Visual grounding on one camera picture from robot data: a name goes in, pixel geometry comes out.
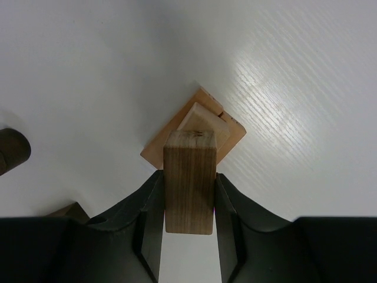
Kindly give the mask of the dark wood arch block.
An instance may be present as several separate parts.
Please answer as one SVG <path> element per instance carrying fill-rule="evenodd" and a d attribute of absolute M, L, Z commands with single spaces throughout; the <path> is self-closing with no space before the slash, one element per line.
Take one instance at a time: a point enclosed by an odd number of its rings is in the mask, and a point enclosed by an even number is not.
<path fill-rule="evenodd" d="M 83 224 L 87 223 L 90 219 L 78 202 L 58 209 L 55 212 L 48 214 L 47 217 L 69 217 Z"/>

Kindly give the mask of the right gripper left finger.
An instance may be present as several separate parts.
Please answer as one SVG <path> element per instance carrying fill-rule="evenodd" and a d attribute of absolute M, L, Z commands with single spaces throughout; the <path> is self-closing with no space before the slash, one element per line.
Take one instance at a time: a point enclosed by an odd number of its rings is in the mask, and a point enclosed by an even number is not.
<path fill-rule="evenodd" d="M 2 282 L 157 282 L 163 173 L 80 223 L 69 217 L 1 219 Z"/>

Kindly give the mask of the dark wood quarter-round block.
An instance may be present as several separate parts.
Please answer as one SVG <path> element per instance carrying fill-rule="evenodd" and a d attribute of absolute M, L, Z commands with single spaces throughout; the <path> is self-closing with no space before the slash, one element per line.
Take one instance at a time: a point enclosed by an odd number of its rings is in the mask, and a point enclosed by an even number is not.
<path fill-rule="evenodd" d="M 1 129 L 1 175 L 26 162 L 31 155 L 28 139 L 11 128 Z"/>

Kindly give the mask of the light wood cube block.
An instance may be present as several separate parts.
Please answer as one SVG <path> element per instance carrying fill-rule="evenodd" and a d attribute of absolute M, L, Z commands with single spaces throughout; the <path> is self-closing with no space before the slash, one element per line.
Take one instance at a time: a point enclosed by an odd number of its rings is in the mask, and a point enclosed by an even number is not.
<path fill-rule="evenodd" d="M 199 103 L 193 104 L 177 130 L 213 131 L 216 137 L 217 150 L 220 150 L 230 137 L 227 123 Z"/>

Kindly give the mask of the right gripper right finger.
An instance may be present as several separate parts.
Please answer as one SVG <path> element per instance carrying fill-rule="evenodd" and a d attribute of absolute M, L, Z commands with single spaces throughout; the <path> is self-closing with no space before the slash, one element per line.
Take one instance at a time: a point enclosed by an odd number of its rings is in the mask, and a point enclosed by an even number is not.
<path fill-rule="evenodd" d="M 223 282 L 375 282 L 376 219 L 300 217 L 290 222 L 215 181 Z"/>

